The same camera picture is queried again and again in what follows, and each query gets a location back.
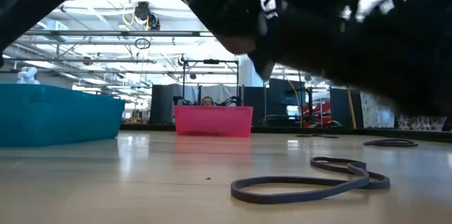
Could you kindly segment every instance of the black partition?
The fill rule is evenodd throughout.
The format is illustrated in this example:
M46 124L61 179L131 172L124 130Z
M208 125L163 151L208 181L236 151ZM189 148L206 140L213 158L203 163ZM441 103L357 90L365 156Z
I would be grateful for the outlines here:
M253 126L261 126L265 117L265 90L263 87L245 87L243 90L243 105L253 107Z
M270 101L267 103L284 107L306 104L304 82L271 78L268 84L270 87L267 89L267 97Z
M172 95L174 86L153 86L153 98L150 101L149 124L172 122Z
M361 94L359 91L351 90L353 110L357 129L363 129ZM352 129L352 115L348 104L348 93L346 89L330 89L331 116L333 120L340 122L344 128Z

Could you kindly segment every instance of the metal frame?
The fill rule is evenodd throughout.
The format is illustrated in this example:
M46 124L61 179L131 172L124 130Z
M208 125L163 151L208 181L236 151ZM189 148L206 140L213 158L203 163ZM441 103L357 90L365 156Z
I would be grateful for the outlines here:
M0 70L0 73L17 73L19 69ZM55 73L148 73L162 75L183 75L183 71L141 71L141 70L75 70L75 69L38 69L38 72L55 72ZM201 74L201 75L237 75L232 71L185 71L185 74ZM281 76L283 73L273 73L272 75ZM285 73L286 76L295 76L296 73Z
M64 42L56 40L23 40L20 39L18 44L33 44L33 45L135 45L136 39L127 40L66 40ZM195 43L177 43L173 44L171 42L153 42L156 46L195 46Z
M121 63L155 63L155 60L135 60L135 59L34 59L34 58L4 58L5 61L45 61L45 62L121 62Z
M24 36L96 36L96 37L214 37L208 31L120 31L120 30L29 30Z
M186 76L186 74L187 73L200 74L200 72L186 71L186 66L189 65L189 63L201 63L202 62L203 64L208 64L208 63L206 63L207 61L210 61L210 60L207 59L207 60L185 60L184 61L184 65L182 66L183 67L183 71L182 71L182 97L183 98L185 98L185 76ZM237 87L237 96L238 96L239 95L239 61L238 60L236 60L236 61L211 60L211 61L215 61L215 62L218 62L218 63L225 63L226 65L228 65L229 63L234 63L234 64L237 65L237 72L236 73L234 73L234 72L226 73L225 72L225 75L231 75L231 74L236 74L237 75L236 87Z

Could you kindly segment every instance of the person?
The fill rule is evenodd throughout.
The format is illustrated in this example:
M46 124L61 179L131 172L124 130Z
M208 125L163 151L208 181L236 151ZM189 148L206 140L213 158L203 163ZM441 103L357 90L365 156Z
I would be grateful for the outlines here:
M211 105L213 105L213 99L209 96L205 96L201 101L201 105L211 106Z

